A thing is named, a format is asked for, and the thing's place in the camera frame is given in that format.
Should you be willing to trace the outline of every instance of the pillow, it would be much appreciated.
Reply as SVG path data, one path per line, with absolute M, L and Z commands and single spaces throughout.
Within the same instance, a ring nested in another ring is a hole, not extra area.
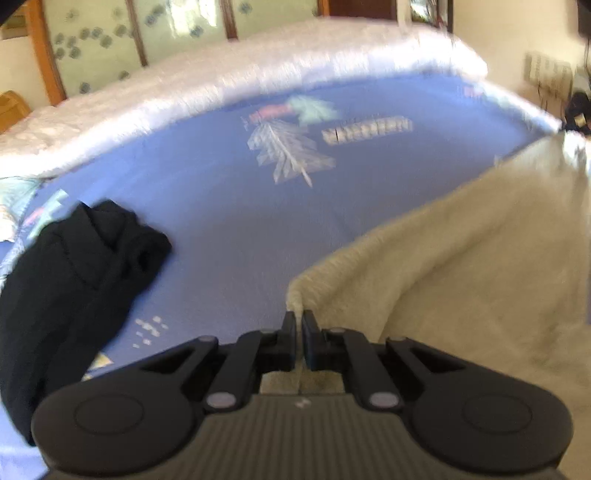
M 22 216 L 41 185 L 41 180 L 0 179 L 0 242 L 14 242 Z

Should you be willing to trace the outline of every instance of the ribbed rubber surface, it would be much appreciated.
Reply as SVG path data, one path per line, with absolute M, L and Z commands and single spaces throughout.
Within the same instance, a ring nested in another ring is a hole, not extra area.
M 243 410 L 210 416 L 175 458 L 128 480 L 564 480 L 554 470 L 474 475 L 425 453 L 393 414 L 361 409 L 351 395 L 254 396 Z M 74 480 L 53 472 L 47 479 Z

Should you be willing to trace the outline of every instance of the wooden furniture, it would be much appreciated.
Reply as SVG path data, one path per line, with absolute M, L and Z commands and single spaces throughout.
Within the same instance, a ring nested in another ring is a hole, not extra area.
M 31 109 L 22 97 L 13 91 L 0 95 L 0 134 L 29 116 Z
M 392 0 L 326 0 L 333 17 L 366 17 L 397 19 L 396 1 Z

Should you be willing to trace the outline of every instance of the door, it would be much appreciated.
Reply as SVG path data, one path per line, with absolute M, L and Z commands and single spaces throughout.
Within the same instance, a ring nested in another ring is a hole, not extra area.
M 329 0 L 332 17 L 367 17 L 396 20 L 396 0 Z

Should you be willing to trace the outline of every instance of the wooden chair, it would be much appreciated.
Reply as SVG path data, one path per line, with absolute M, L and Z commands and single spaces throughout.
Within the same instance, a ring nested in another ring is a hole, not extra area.
M 31 109 L 23 98 L 13 91 L 0 95 L 0 134 L 29 116 Z

